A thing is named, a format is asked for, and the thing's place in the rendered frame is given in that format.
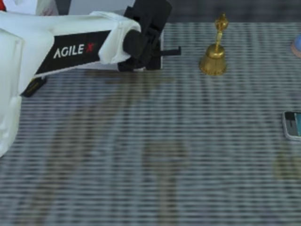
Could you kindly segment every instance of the smartphone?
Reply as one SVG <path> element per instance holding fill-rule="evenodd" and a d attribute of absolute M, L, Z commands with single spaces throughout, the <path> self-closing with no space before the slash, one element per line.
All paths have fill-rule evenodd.
<path fill-rule="evenodd" d="M 284 112 L 282 120 L 285 136 L 301 141 L 301 112 Z"/>

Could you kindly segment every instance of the robotic arm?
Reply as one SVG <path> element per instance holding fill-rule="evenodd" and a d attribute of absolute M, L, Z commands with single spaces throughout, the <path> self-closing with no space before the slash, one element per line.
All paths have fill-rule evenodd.
<path fill-rule="evenodd" d="M 124 16 L 30 16 L 0 12 L 0 157 L 15 140 L 21 95 L 33 79 L 100 61 L 120 71 L 149 67 L 171 12 L 166 0 L 136 0 Z"/>

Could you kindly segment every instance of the table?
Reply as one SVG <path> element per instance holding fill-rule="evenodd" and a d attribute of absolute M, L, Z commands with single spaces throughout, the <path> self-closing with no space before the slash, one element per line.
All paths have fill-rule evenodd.
<path fill-rule="evenodd" d="M 301 143 L 281 113 L 301 110 L 300 28 L 230 23 L 218 77 L 198 69 L 213 23 L 168 24 L 183 54 L 159 72 L 50 76 L 0 160 L 1 225 L 299 226 Z"/>

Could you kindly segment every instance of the brass hand bell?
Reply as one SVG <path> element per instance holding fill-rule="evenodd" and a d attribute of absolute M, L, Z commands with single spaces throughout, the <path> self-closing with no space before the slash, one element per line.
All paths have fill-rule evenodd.
<path fill-rule="evenodd" d="M 225 49 L 220 45 L 222 40 L 222 31 L 228 27 L 228 20 L 223 13 L 216 21 L 217 29 L 216 42 L 207 48 L 205 56 L 199 63 L 202 72 L 209 75 L 221 75 L 226 71 Z"/>

